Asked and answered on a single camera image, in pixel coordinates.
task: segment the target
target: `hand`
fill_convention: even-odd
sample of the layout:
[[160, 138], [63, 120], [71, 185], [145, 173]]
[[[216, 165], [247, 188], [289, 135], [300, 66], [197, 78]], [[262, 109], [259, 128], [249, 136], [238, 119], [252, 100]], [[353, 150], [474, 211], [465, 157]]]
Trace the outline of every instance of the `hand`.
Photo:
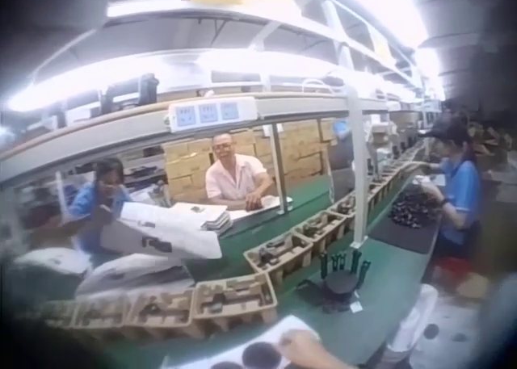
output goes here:
[[310, 369], [348, 368], [326, 351], [316, 336], [307, 330], [288, 331], [282, 336], [277, 350], [286, 359], [300, 367]]
[[246, 210], [249, 212], [251, 210], [257, 210], [262, 207], [262, 200], [260, 198], [260, 194], [254, 191], [253, 193], [249, 193], [246, 196]]
[[441, 201], [443, 199], [442, 192], [433, 182], [421, 182], [420, 186], [426, 194], [432, 196], [438, 201]]

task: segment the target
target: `white garment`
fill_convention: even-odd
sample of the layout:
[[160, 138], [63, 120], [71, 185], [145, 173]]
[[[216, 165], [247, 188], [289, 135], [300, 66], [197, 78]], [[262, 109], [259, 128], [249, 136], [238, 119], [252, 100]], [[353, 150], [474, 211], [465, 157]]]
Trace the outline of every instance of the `white garment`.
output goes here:
[[215, 162], [206, 173], [207, 197], [229, 200], [242, 200], [256, 189], [257, 175], [266, 173], [259, 159], [248, 155], [235, 155], [236, 175], [223, 167], [221, 161]]

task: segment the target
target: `glasses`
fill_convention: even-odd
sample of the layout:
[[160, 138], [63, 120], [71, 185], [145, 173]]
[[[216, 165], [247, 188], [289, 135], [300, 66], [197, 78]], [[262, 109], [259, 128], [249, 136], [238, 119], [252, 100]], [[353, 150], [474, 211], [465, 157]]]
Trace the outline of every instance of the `glasses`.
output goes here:
[[226, 149], [231, 149], [233, 147], [233, 143], [222, 143], [220, 145], [214, 145], [213, 149], [215, 151], [222, 151]]

